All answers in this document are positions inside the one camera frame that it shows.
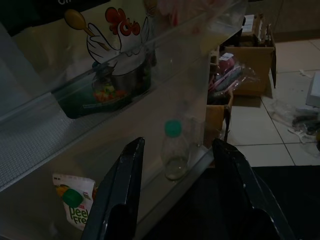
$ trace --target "wooden spoon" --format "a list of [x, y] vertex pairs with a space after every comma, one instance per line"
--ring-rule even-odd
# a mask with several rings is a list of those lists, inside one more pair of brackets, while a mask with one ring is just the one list
[[[65, 20], [66, 24], [68, 24], [71, 28], [73, 28], [75, 30], [84, 30], [90, 37], [95, 36], [93, 34], [93, 32], [87, 28], [86, 20], [80, 12], [78, 12], [74, 9], [68, 9], [64, 13], [64, 20]], [[98, 44], [101, 47], [103, 47], [105, 50], [107, 50], [107, 51], [110, 50], [105, 44], [103, 44], [101, 42], [98, 42]]]

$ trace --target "green bottle cap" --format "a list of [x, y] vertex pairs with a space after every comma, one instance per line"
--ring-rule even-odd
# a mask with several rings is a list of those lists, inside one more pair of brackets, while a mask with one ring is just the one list
[[62, 200], [71, 208], [77, 208], [84, 200], [80, 193], [76, 190], [69, 188], [62, 195]]
[[164, 127], [165, 135], [170, 138], [179, 137], [182, 132], [182, 126], [178, 120], [169, 120], [165, 123]]

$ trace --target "white floor tile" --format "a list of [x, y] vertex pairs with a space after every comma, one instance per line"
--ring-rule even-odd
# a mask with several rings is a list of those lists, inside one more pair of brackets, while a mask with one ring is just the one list
[[310, 41], [276, 43], [278, 73], [320, 70], [320, 50]]
[[284, 144], [237, 146], [236, 148], [246, 157], [251, 167], [294, 165]]
[[228, 143], [234, 146], [283, 143], [259, 97], [236, 96]]
[[[314, 75], [314, 71], [306, 71], [305, 73]], [[270, 114], [273, 112], [272, 104], [276, 100], [298, 108], [309, 108], [309, 106], [306, 106], [306, 98], [310, 82], [310, 78], [301, 75], [299, 72], [278, 73], [276, 88], [271, 87], [272, 79], [270, 79], [270, 87], [266, 96], [262, 96], [261, 99]], [[298, 136], [288, 131], [288, 126], [275, 120], [273, 122], [284, 143], [300, 142]]]
[[310, 42], [320, 50], [320, 39], [313, 39]]
[[320, 165], [320, 153], [315, 143], [286, 144], [286, 147], [296, 165]]

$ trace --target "bottle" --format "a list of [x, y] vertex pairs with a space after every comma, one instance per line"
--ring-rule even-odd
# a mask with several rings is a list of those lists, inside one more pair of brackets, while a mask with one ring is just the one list
[[164, 130], [161, 159], [165, 168], [165, 177], [175, 181], [182, 178], [188, 171], [189, 145], [182, 134], [180, 121], [167, 121]]

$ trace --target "cartoon chicken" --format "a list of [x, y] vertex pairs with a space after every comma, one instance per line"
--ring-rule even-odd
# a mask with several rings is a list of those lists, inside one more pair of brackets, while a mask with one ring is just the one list
[[142, 28], [136, 21], [126, 17], [124, 10], [109, 7], [105, 12], [105, 19], [111, 25], [110, 31], [117, 35], [120, 48], [113, 47], [103, 36], [101, 31], [93, 24], [86, 24], [85, 18], [76, 10], [69, 9], [65, 12], [66, 23], [73, 29], [84, 30], [87, 33], [87, 49], [90, 56], [99, 64], [109, 61], [113, 67], [113, 76], [125, 75], [144, 63], [146, 53], [141, 44], [149, 37], [149, 21], [146, 17]]

